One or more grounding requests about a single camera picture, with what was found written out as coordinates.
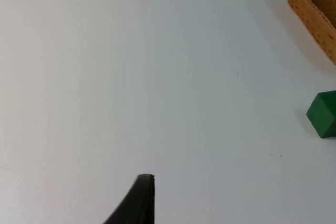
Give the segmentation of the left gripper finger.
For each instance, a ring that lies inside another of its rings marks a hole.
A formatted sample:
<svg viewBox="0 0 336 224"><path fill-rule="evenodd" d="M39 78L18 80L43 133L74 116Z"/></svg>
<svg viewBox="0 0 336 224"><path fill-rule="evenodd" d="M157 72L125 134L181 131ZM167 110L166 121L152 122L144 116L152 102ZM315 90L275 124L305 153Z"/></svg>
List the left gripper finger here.
<svg viewBox="0 0 336 224"><path fill-rule="evenodd" d="M140 174L105 224L154 224L155 178Z"/></svg>

